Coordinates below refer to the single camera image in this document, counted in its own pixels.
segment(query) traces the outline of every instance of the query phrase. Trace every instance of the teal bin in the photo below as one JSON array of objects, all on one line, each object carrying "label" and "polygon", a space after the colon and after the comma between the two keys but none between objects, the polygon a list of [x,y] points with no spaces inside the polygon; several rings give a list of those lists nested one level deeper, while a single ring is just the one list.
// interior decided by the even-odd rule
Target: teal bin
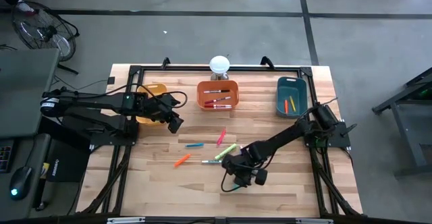
[{"label": "teal bin", "polygon": [[[308,109],[307,85],[302,78],[281,77],[277,81],[276,114],[280,117],[297,119]],[[296,111],[292,108],[290,96]],[[285,100],[288,101],[288,114],[285,113]]]}]

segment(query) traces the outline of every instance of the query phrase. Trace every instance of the orange basket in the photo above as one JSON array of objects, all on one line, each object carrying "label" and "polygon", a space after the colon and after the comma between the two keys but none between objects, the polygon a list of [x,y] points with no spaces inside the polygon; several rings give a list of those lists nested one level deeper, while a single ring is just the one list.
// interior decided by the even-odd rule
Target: orange basket
[{"label": "orange basket", "polygon": [[[206,90],[229,90],[229,92],[218,93],[204,93]],[[209,103],[208,105],[231,105],[232,108],[214,109],[204,107],[204,102],[212,99],[221,99],[226,96],[231,96],[230,99]],[[239,101],[238,85],[233,80],[218,80],[218,81],[204,81],[198,83],[196,87],[196,102],[203,111],[229,111],[232,110]]]},{"label": "orange basket", "polygon": [[[155,96],[160,95],[160,94],[168,91],[166,85],[164,85],[162,83],[148,84],[148,85],[144,85],[144,86],[147,87],[148,90],[150,90]],[[147,92],[147,91],[143,87],[140,86],[140,87],[138,87],[138,92]],[[144,125],[162,125],[162,123],[159,121],[153,122],[150,119],[146,119],[143,117],[137,117],[136,121],[138,123],[142,123]]]}]

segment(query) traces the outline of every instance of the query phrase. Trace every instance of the black metal frame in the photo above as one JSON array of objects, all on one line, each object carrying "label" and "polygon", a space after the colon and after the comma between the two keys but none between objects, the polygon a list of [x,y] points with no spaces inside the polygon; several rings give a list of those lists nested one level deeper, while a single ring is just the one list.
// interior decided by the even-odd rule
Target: black metal frame
[{"label": "black metal frame", "polygon": [[[168,58],[165,58],[162,65],[131,65],[129,72],[128,72],[128,84],[133,83],[135,76],[138,76],[138,83],[142,84],[144,82],[144,73],[147,71],[210,71],[210,67],[206,65],[187,65],[187,66],[168,66],[171,64],[171,61]],[[258,67],[250,67],[250,66],[244,66],[244,65],[233,65],[230,67],[231,72],[294,72],[297,74],[299,78],[306,77],[308,81],[308,86],[310,90],[310,97],[312,99],[312,105],[315,106],[318,102],[317,100],[317,94],[315,91],[315,84],[313,81],[313,73],[311,67],[277,67],[274,66],[272,61],[268,57],[263,57],[260,62],[261,65],[264,66],[258,66]],[[126,92],[131,92],[132,87],[129,86],[126,88]],[[118,162],[118,156],[120,152],[120,146],[114,146],[112,158],[111,158],[111,165],[109,168],[109,176],[107,180],[107,185],[104,187],[102,192],[106,192],[104,194],[99,194],[98,198],[94,201],[84,212],[85,213],[95,213],[95,211],[98,209],[100,203],[102,203],[102,213],[108,213],[109,212],[109,201],[111,199],[111,188],[106,188],[107,186],[113,185],[113,183],[117,180],[119,177],[119,187],[117,191],[117,198],[115,201],[115,206],[112,210],[112,213],[120,214],[120,210],[122,208],[122,201],[123,201],[123,195],[124,195],[124,188],[126,184],[126,176],[128,174],[128,163],[130,159],[130,153],[131,153],[131,146],[126,146],[125,153],[123,155],[123,158],[121,160],[121,163],[119,167],[117,167]],[[315,148],[310,147],[310,156],[311,159],[316,156],[316,150]],[[329,164],[329,158],[327,151],[323,151],[322,154],[323,158],[323,170],[326,172],[328,178],[330,181],[332,181],[331,178],[331,169]],[[319,205],[319,213],[321,216],[328,214],[327,209],[325,208],[324,203],[324,197],[323,197],[323,190],[321,186],[320,177],[318,174],[318,168],[313,165],[313,175],[314,175],[314,181],[315,181],[315,189],[317,193],[317,201]],[[333,194],[330,193],[331,198],[331,212],[333,214],[338,214],[338,204],[336,202],[335,197]]]},{"label": "black metal frame", "polygon": [[[20,219],[13,221],[14,224],[58,224],[58,223],[73,223],[73,224],[106,224],[108,221],[113,223],[112,219],[121,218],[115,213],[98,213],[98,214],[81,214],[81,215],[66,215],[60,217],[41,217],[33,219]],[[308,218],[293,218],[293,217],[129,217],[129,219],[139,220],[141,223],[148,224],[163,224],[163,223],[213,223],[213,224],[331,224],[331,223],[350,223],[350,224],[364,224],[364,223],[380,223],[380,224],[425,224],[415,223],[408,221],[397,221],[380,218],[370,218],[364,215],[360,216],[344,216],[327,214],[320,219]]]},{"label": "black metal frame", "polygon": [[416,167],[410,169],[403,169],[394,173],[395,177],[405,177],[409,175],[418,175],[424,173],[432,173],[432,164],[428,164],[426,158],[423,154],[423,150],[420,144],[416,142],[411,142],[409,140],[407,130],[408,128],[404,124],[402,118],[400,117],[400,109],[399,105],[405,104],[417,104],[417,105],[432,105],[432,101],[430,100],[413,100],[412,96],[432,87],[432,67],[411,79],[409,82],[405,84],[405,89],[402,92],[397,93],[397,95],[387,99],[385,102],[380,105],[373,107],[372,111],[380,115],[384,110],[391,109],[396,124],[398,125],[399,133],[409,145],[412,156],[414,158],[414,162]]}]

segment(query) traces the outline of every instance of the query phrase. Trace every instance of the wooden table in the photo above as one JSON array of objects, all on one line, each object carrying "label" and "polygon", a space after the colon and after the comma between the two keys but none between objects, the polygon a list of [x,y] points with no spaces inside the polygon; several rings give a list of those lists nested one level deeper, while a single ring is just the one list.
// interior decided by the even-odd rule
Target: wooden table
[{"label": "wooden table", "polygon": [[[114,64],[111,75],[123,86],[130,64]],[[335,90],[327,66],[313,66],[318,100],[330,101]],[[203,165],[233,143],[246,146],[265,140],[293,124],[293,120],[275,115],[275,89],[287,72],[231,72],[229,78],[239,85],[240,103],[233,111],[203,112],[196,104],[196,85],[209,80],[210,72],[145,72],[144,83],[164,83],[168,90],[181,90],[188,103],[175,111],[184,119],[171,134],[166,125],[140,126],[139,139],[132,148],[121,213],[140,216],[226,216],[226,217],[318,217],[317,197],[308,149],[302,139],[280,148],[264,186],[253,184],[231,193],[221,191],[225,170],[220,165]],[[183,101],[182,95],[175,96]],[[340,118],[338,102],[329,104]],[[227,134],[221,147],[216,141],[223,129]],[[185,144],[203,142],[202,148],[185,148]],[[90,156],[77,211],[86,208],[107,181],[112,146],[103,146]],[[192,156],[178,168],[173,164],[184,155]],[[329,149],[333,180],[352,207],[362,212],[356,180],[346,153]],[[228,176],[224,188],[233,187]],[[323,188],[330,210],[327,188]],[[111,197],[115,202],[116,187]]]}]

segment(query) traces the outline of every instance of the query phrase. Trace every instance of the black cable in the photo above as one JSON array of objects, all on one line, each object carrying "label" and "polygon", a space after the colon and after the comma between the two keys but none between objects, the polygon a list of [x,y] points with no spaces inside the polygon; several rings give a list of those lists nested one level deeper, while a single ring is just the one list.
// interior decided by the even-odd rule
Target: black cable
[{"label": "black cable", "polygon": [[66,128],[66,125],[63,124],[63,122],[60,120],[60,118],[56,117],[56,120],[59,122],[59,124]]},{"label": "black cable", "polygon": [[225,193],[229,193],[229,192],[233,192],[234,190],[238,190],[239,188],[241,188],[242,186],[237,186],[235,188],[232,188],[231,190],[225,190],[225,189],[223,189],[223,183],[225,182],[225,178],[227,177],[227,173],[228,173],[228,170],[225,171],[225,175],[223,175],[223,179],[222,179],[222,182],[221,182],[221,189],[222,189],[222,191],[224,191]]},{"label": "black cable", "polygon": [[350,158],[350,160],[351,160],[351,166],[354,166],[354,161],[352,160],[352,157],[351,157],[351,154],[350,154],[350,152],[349,151],[347,151],[345,148],[343,148],[343,147],[341,147],[340,148],[342,151],[344,151],[347,155],[348,155],[348,157]]},{"label": "black cable", "polygon": [[35,138],[36,138],[36,136],[37,136],[37,135],[33,136],[33,145],[32,145],[32,148],[30,149],[30,152],[28,153],[27,160],[26,160],[26,164],[24,164],[25,167],[27,167],[28,161],[30,160],[30,157],[32,156],[33,149],[34,149],[34,145],[36,144],[36,143],[35,143]]},{"label": "black cable", "polygon": [[338,99],[338,97],[335,97],[334,99],[331,99],[330,101],[326,102],[326,103],[321,103],[321,105],[326,105],[329,104],[331,102],[333,102],[334,100]]},{"label": "black cable", "polygon": [[71,213],[72,209],[74,208],[74,205],[75,205],[76,200],[78,199],[79,193],[80,193],[80,186],[78,186],[78,189],[76,190],[74,201],[72,201],[72,204],[70,205],[69,210],[67,211],[66,215],[69,215]]},{"label": "black cable", "polygon": [[89,86],[92,86],[92,85],[97,84],[99,82],[107,82],[108,81],[108,80],[99,80],[97,82],[90,83],[89,85],[83,86],[81,88],[74,88],[71,84],[68,84],[67,82],[65,82],[64,80],[62,80],[59,76],[54,76],[54,78],[57,79],[57,80],[59,80],[60,82],[63,82],[66,86],[69,86],[69,87],[73,88],[74,90],[82,90],[84,88],[88,88]]},{"label": "black cable", "polygon": [[0,50],[4,50],[4,48],[6,48],[7,50],[13,50],[13,51],[17,50],[15,48],[11,47],[11,46],[6,45],[6,44],[0,45]]},{"label": "black cable", "polygon": [[[141,85],[145,90],[147,90],[147,92],[150,92],[147,88],[145,88],[145,86],[143,86],[143,85]],[[184,93],[184,92],[180,92],[180,91],[173,91],[173,92],[164,92],[164,93],[162,93],[161,95],[164,95],[164,94],[173,94],[173,93],[179,93],[179,94],[183,94],[184,95],[184,102],[181,104],[181,105],[179,105],[179,106],[174,106],[174,107],[172,107],[172,106],[168,106],[168,105],[166,105],[165,103],[163,103],[165,106],[168,106],[168,107],[171,107],[171,108],[173,108],[173,109],[179,109],[179,108],[181,108],[181,107],[183,107],[187,102],[188,102],[188,95],[186,94],[186,93]]]},{"label": "black cable", "polygon": [[74,208],[75,202],[76,202],[77,199],[78,199],[78,196],[79,196],[79,193],[80,193],[80,189],[81,189],[81,187],[82,187],[82,183],[84,182],[84,176],[85,176],[85,172],[82,174],[81,181],[80,181],[80,185],[78,186],[78,189],[76,190],[76,194],[75,194],[75,197],[74,197],[74,201],[72,201],[72,204],[71,204],[71,206],[69,207],[69,210],[67,211],[67,214],[66,214],[66,215],[69,215],[69,214],[71,213],[72,209]]},{"label": "black cable", "polygon": [[59,80],[56,80],[55,82],[53,82],[51,85],[54,85],[56,83],[60,82]]},{"label": "black cable", "polygon": [[178,109],[180,107],[183,107],[188,102],[188,95],[186,95],[186,93],[184,93],[184,92],[180,92],[180,91],[164,92],[163,94],[180,93],[180,94],[183,94],[185,96],[185,101],[180,106],[173,107],[171,105],[168,105],[168,104],[162,102],[146,86],[143,86],[143,85],[141,85],[139,83],[126,84],[126,85],[120,86],[119,88],[111,90],[109,92],[106,92],[106,93],[103,93],[103,94],[94,95],[94,96],[81,96],[81,97],[79,97],[79,94],[78,94],[78,96],[61,96],[60,95],[60,96],[56,96],[55,98],[57,98],[57,99],[96,99],[96,98],[99,98],[99,97],[102,97],[102,96],[107,96],[108,94],[111,94],[113,92],[117,92],[118,90],[121,90],[121,89],[123,89],[125,87],[128,87],[128,86],[141,86],[141,87],[143,87],[152,97],[155,98],[156,101],[158,101],[159,103],[161,103],[161,104],[163,104],[163,105],[165,105],[167,107],[173,108],[173,109]]},{"label": "black cable", "polygon": [[267,164],[263,167],[263,169],[266,169],[266,168],[270,165],[271,160],[273,160],[273,157],[275,156],[275,154],[276,154],[276,152],[274,152],[274,153],[271,155],[270,160],[269,160],[269,161],[267,162]]},{"label": "black cable", "polygon": [[233,163],[233,165],[238,166],[238,167],[245,167],[247,169],[252,169],[252,170],[261,170],[261,168],[259,168],[259,167],[249,167],[249,166],[246,166],[246,165],[243,165],[243,164]]},{"label": "black cable", "polygon": [[316,152],[320,155],[327,153],[327,150],[329,148],[329,138],[325,139],[325,146],[324,147],[316,147]]}]

